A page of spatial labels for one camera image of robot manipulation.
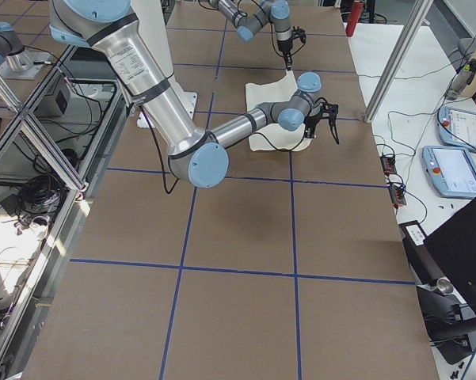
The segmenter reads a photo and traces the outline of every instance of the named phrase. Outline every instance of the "robotic arm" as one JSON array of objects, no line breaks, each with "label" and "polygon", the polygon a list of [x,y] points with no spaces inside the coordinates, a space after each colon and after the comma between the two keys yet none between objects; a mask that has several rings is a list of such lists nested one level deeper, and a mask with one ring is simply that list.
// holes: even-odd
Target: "robotic arm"
[{"label": "robotic arm", "polygon": [[305,44],[306,33],[301,28],[292,28],[291,11],[285,0],[261,0],[259,10],[252,16],[241,11],[232,0],[208,0],[209,5],[223,14],[234,27],[240,38],[248,42],[267,24],[275,27],[276,44],[281,52],[287,70],[292,68],[293,41],[298,39]]},{"label": "robotic arm", "polygon": [[7,59],[10,69],[21,73],[33,67],[33,58],[21,43],[13,27],[0,22],[0,64]]},{"label": "robotic arm", "polygon": [[197,187],[210,188],[225,177],[226,147],[272,122],[293,131],[305,117],[320,112],[320,77],[305,73],[290,101],[259,104],[207,131],[192,122],[145,46],[130,0],[50,0],[50,7],[53,37],[88,44],[105,54],[132,101],[143,107],[166,140],[171,172]]}]

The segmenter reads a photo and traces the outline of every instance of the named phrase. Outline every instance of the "white cloth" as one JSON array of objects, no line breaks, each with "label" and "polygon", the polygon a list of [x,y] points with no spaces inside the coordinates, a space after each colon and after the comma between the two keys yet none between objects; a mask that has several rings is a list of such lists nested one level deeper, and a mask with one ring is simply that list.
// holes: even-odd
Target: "white cloth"
[{"label": "white cloth", "polygon": [[[249,111],[256,105],[272,101],[288,101],[292,94],[297,90],[297,84],[292,71],[287,71],[285,76],[278,82],[267,85],[256,85],[247,83],[246,90],[246,109]],[[279,149],[292,149],[299,144],[303,138],[304,124],[295,131],[285,131],[278,124],[269,124],[259,130],[259,132],[269,139],[271,143]],[[261,135],[251,135],[248,138],[250,149],[255,150],[274,150],[264,137]],[[294,151],[303,150],[311,143],[310,139],[304,139]]]}]

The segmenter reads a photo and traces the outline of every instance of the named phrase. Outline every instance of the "red device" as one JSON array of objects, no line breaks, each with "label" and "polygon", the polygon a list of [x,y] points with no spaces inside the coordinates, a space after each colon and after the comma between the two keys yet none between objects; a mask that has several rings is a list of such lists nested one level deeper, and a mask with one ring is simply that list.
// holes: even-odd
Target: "red device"
[{"label": "red device", "polygon": [[361,14],[363,12],[364,3],[360,0],[355,0],[352,4],[352,9],[350,10],[350,16],[347,20],[347,37],[352,37],[354,35],[354,31],[356,30],[356,25],[359,19],[361,18]]}]

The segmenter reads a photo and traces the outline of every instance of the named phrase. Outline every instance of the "white table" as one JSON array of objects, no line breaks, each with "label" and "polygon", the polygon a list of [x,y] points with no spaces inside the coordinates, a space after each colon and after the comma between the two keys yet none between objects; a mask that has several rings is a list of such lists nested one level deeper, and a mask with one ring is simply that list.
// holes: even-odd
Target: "white table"
[{"label": "white table", "polygon": [[[360,76],[360,87],[364,101],[369,102],[379,78],[386,66],[389,55],[402,30],[400,25],[369,25],[358,24],[349,44]],[[432,113],[442,104],[442,96],[448,83],[455,75],[455,70],[441,46],[438,44],[431,29],[421,27],[414,40],[396,78],[419,77],[428,72],[444,69],[423,78],[395,79],[382,103],[377,116],[373,120],[373,132],[377,143],[392,146],[396,152],[412,154],[412,150],[391,140],[391,132],[387,115],[389,111],[405,114]],[[470,100],[454,103],[455,108],[476,111],[475,103]],[[397,156],[398,173],[407,183],[407,191],[420,198],[428,208],[428,215],[422,227],[427,234],[449,219],[457,210],[464,207],[469,200],[447,199],[438,196],[432,187],[421,165],[421,149],[427,145],[442,145],[436,131],[436,115],[420,115],[415,117],[390,114],[394,139],[416,148],[415,157]],[[476,163],[476,154],[472,154]],[[400,207],[397,214],[398,223],[410,220],[422,220],[425,215],[423,206],[412,196],[406,196],[407,205]],[[438,350],[433,355],[439,371],[440,379],[449,379],[452,372],[458,370],[457,365],[447,364]],[[476,380],[476,357],[466,380]]]}]

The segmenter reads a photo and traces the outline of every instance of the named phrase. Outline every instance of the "white label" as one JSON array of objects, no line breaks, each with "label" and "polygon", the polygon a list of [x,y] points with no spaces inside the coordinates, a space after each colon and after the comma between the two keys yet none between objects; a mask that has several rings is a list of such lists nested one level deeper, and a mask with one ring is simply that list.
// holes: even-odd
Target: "white label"
[{"label": "white label", "polygon": [[131,45],[127,45],[123,50],[118,51],[109,58],[109,62],[126,85],[137,77],[148,74],[148,68],[143,58]]},{"label": "white label", "polygon": [[423,245],[425,243],[425,235],[422,233],[421,229],[417,224],[413,226],[406,227],[407,232],[412,238],[415,245]]}]

